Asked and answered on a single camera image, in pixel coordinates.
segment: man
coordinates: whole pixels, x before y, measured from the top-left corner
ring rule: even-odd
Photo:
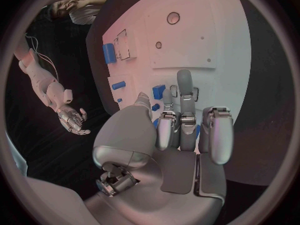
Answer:
[[[46,18],[53,21],[70,16],[74,24],[92,24],[106,0],[62,0],[46,8]]]

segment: cable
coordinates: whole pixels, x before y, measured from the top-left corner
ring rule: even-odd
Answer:
[[[55,73],[56,73],[56,80],[59,82],[59,81],[60,81],[60,80],[59,80],[59,74],[58,74],[58,71],[56,70],[56,67],[55,67],[54,63],[52,62],[52,60],[51,60],[49,57],[47,57],[46,55],[41,54],[41,53],[38,52],[39,41],[37,40],[37,38],[34,37],[34,36],[27,36],[27,33],[25,34],[25,37],[28,38],[28,39],[31,39],[31,43],[32,43],[32,46],[33,46],[33,50],[38,54],[38,56],[39,56],[41,59],[44,59],[45,61],[47,61],[48,63],[50,63],[50,64],[52,65],[52,67],[54,68]]]

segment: circular hole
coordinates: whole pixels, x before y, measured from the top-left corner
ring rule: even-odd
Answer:
[[[156,47],[157,49],[161,49],[161,48],[162,48],[162,43],[161,43],[160,41],[158,41],[158,42],[156,43],[155,47]]]
[[[174,25],[174,24],[176,24],[176,23],[179,22],[179,20],[180,20],[180,15],[179,15],[179,13],[177,13],[177,12],[171,12],[171,13],[167,16],[166,20],[167,20],[167,22],[168,22],[169,24]]]

